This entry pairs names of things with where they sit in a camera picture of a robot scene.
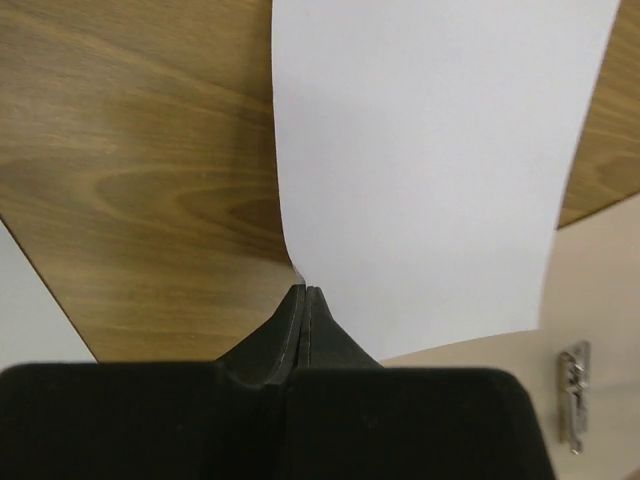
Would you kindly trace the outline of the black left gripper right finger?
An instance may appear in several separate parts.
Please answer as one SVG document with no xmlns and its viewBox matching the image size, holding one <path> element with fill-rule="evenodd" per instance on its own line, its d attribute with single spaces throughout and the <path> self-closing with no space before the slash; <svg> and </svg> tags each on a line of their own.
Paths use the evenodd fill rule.
<svg viewBox="0 0 640 480">
<path fill-rule="evenodd" d="M 551 479 L 526 389 L 493 368 L 384 368 L 307 290 L 287 388 L 291 479 Z"/>
</svg>

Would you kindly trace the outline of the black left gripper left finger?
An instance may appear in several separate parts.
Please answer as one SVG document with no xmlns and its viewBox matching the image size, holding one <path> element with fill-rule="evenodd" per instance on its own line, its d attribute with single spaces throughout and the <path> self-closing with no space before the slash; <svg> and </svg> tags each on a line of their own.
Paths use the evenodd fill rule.
<svg viewBox="0 0 640 480">
<path fill-rule="evenodd" d="M 31 363 L 1 375 L 5 479 L 275 479 L 306 290 L 215 361 Z"/>
</svg>

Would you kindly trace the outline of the white paper sheet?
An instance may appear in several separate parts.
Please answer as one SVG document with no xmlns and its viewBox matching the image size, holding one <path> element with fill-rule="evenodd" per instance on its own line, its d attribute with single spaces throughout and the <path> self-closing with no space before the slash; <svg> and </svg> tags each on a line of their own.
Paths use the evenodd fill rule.
<svg viewBox="0 0 640 480">
<path fill-rule="evenodd" d="M 1 227 L 1 368 L 35 362 L 94 362 L 96 358 L 33 268 Z"/>
<path fill-rule="evenodd" d="M 277 1 L 290 259 L 374 358 L 534 329 L 615 1 Z"/>
</svg>

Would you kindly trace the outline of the beige file folder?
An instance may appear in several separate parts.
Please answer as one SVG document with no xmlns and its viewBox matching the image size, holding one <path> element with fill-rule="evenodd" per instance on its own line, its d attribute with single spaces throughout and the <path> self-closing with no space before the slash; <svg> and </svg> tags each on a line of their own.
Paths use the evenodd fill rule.
<svg viewBox="0 0 640 480">
<path fill-rule="evenodd" d="M 558 355 L 591 345 L 588 430 L 579 455 L 559 440 Z M 531 396 L 560 479 L 639 476 L 639 198 L 560 230 L 545 281 L 539 327 L 441 346 L 386 367 L 495 367 Z"/>
</svg>

